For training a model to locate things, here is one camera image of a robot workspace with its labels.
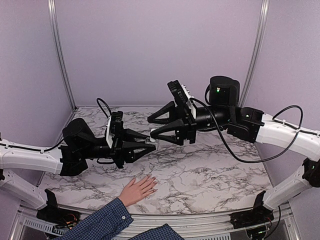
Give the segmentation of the clear nail polish bottle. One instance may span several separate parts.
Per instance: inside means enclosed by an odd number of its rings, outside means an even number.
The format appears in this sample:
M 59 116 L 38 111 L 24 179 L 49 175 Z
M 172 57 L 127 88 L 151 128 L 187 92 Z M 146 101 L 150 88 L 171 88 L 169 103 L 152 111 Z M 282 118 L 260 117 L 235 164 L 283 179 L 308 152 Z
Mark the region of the clear nail polish bottle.
M 155 146 L 156 149 L 159 148 L 159 142 L 157 139 L 151 137 L 151 133 L 155 130 L 156 128 L 152 128 L 147 135 L 147 138 L 145 139 L 145 143 L 148 145 L 153 145 Z

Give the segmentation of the blue checkered sleeve forearm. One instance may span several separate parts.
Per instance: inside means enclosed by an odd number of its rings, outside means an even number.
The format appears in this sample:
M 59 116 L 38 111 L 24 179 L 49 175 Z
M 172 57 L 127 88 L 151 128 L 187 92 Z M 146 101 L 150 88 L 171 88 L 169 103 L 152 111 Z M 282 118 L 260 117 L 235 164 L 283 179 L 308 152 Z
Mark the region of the blue checkered sleeve forearm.
M 57 240 L 111 240 L 127 228 L 133 219 L 119 198 L 87 216 Z

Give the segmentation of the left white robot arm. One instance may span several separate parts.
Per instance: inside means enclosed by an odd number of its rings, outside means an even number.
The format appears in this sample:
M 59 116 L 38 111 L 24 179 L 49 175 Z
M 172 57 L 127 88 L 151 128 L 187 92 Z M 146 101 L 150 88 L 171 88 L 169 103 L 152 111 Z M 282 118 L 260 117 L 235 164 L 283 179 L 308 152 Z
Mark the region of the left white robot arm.
M 119 169 L 156 150 L 146 143 L 147 135 L 123 127 L 123 121 L 109 123 L 104 137 L 96 137 L 82 118 L 72 120 L 62 131 L 62 142 L 44 148 L 0 140 L 0 188 L 28 203 L 53 223 L 63 219 L 57 199 L 13 172 L 35 170 L 74 177 L 88 168 L 87 160 L 110 159 Z

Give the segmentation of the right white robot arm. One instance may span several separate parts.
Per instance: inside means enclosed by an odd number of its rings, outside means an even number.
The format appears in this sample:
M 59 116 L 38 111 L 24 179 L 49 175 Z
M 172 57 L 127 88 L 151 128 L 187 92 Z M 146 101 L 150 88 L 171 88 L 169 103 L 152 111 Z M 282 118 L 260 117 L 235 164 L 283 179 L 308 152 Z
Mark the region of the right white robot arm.
M 154 139 L 176 145 L 196 141 L 197 132 L 227 131 L 249 143 L 270 144 L 305 157 L 302 165 L 287 179 L 257 195 L 247 219 L 258 224 L 267 213 L 305 190 L 320 185 L 320 133 L 279 120 L 261 110 L 239 107 L 240 83 L 227 76 L 213 76 L 205 90 L 205 103 L 192 97 L 178 80 L 168 88 L 173 101 L 148 117 L 158 124 Z

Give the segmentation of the person's bare hand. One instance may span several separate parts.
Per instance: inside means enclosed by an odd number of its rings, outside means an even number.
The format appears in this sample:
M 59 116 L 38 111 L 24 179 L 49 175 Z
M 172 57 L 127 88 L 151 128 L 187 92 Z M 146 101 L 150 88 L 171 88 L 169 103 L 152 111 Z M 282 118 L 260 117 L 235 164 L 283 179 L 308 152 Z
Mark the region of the person's bare hand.
M 155 193 L 157 191 L 155 189 L 157 183 L 158 182 L 156 178 L 150 174 L 145 176 L 140 181 L 136 181 L 136 178 L 133 178 L 123 188 L 122 192 L 117 198 L 125 207 L 132 206 Z

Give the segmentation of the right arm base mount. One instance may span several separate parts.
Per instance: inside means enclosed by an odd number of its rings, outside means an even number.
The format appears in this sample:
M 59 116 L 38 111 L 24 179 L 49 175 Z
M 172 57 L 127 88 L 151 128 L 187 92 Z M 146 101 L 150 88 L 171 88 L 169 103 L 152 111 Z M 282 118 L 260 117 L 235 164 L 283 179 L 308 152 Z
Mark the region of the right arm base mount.
M 230 214 L 230 223 L 234 229 L 250 227 L 274 220 L 273 210 L 264 207 L 263 197 L 266 191 L 260 192 L 254 201 L 252 209 Z

